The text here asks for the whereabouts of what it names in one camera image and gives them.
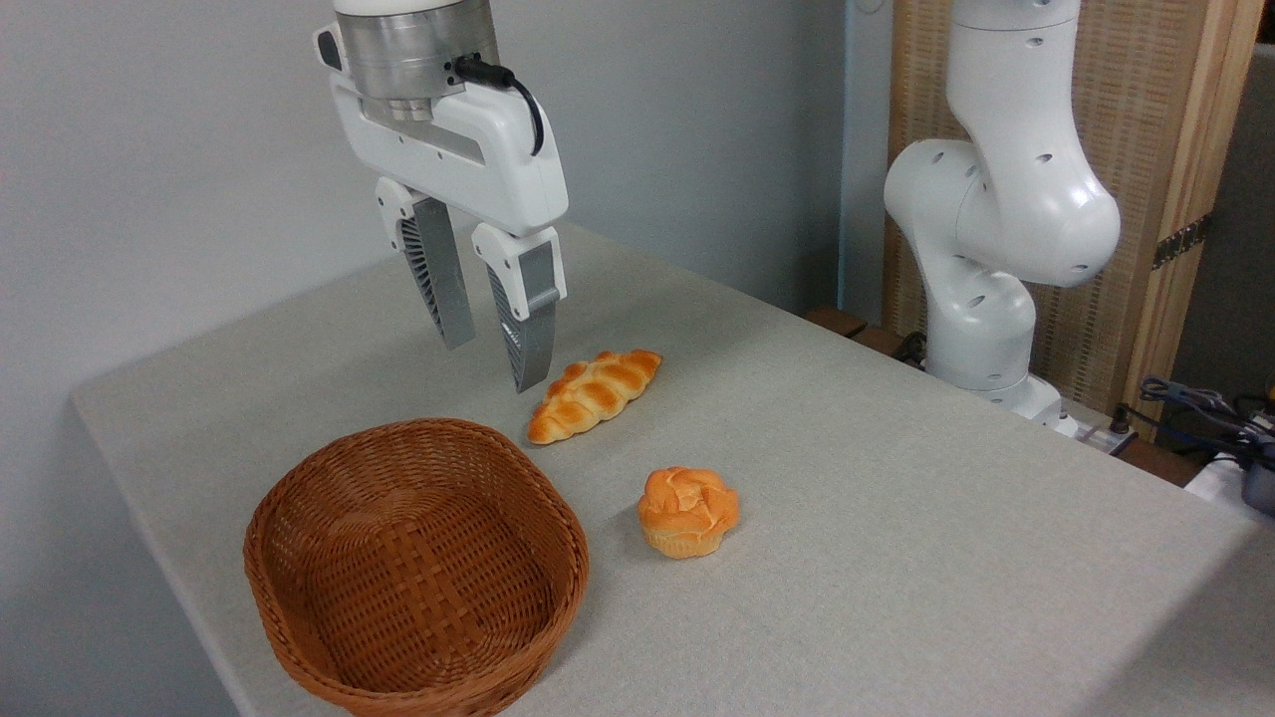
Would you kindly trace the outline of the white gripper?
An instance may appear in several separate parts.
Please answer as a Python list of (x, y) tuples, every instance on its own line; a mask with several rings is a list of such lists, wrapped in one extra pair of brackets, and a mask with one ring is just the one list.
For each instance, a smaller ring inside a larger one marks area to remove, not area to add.
[(472, 241), (515, 389), (543, 381), (556, 305), (567, 296), (558, 233), (548, 226), (566, 212), (567, 191), (547, 120), (533, 122), (514, 88), (455, 73), (460, 57), (496, 61), (493, 26), (332, 24), (315, 46), (354, 154), (385, 176), (382, 227), (442, 343), (455, 350), (476, 337), (449, 204), (486, 222)]

